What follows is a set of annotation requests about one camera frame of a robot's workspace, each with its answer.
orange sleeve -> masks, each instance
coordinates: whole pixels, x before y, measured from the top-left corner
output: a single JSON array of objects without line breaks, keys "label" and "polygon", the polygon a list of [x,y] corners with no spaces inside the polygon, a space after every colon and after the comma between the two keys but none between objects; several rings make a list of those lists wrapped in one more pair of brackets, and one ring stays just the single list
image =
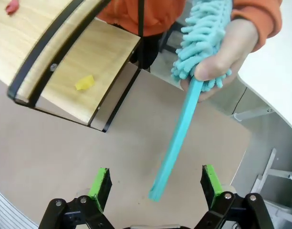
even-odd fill
[{"label": "orange sleeve", "polygon": [[254,51],[260,49],[267,38],[275,36],[282,26],[280,5],[282,0],[234,0],[232,19],[245,18],[257,27],[259,39]]}]

yellow paper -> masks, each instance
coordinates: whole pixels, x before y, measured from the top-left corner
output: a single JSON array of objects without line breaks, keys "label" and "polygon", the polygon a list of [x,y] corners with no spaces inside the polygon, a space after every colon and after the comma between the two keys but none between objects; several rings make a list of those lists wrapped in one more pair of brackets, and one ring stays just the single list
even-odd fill
[{"label": "yellow paper", "polygon": [[80,79],[76,84],[76,90],[87,90],[94,85],[95,81],[92,75],[88,75]]}]

human hand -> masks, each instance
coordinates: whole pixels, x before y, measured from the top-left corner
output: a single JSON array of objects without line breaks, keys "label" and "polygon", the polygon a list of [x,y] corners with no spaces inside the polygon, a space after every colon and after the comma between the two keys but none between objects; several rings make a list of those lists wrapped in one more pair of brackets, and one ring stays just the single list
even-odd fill
[{"label": "human hand", "polygon": [[[218,53],[201,61],[196,67],[194,76],[197,80],[215,79],[231,69],[232,74],[223,80],[223,87],[226,87],[236,78],[244,60],[258,41],[257,28],[246,19],[231,21],[225,31],[226,34]],[[189,83],[190,79],[181,80],[181,87],[184,91],[188,91]],[[202,92],[199,102],[208,99],[220,89],[215,86],[209,92]]]}]

orange sweatshirt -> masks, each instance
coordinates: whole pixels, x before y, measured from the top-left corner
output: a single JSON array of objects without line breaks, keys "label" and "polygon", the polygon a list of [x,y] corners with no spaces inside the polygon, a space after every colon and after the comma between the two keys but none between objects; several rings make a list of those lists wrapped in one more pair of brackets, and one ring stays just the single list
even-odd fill
[{"label": "orange sweatshirt", "polygon": [[[241,17],[257,27],[259,40],[255,50],[262,47],[268,37],[276,35],[282,25],[282,0],[233,0],[232,18]],[[185,0],[145,0],[144,36],[167,31],[182,14]],[[118,24],[138,34],[138,0],[111,0],[98,18],[109,24]]]}]

pink object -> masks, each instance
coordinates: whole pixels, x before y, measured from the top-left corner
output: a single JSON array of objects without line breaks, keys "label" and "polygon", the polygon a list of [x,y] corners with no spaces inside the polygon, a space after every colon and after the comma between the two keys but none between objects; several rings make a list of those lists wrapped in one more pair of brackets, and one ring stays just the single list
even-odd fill
[{"label": "pink object", "polygon": [[14,14],[19,8],[19,0],[11,0],[11,2],[6,7],[6,12],[8,15]]}]

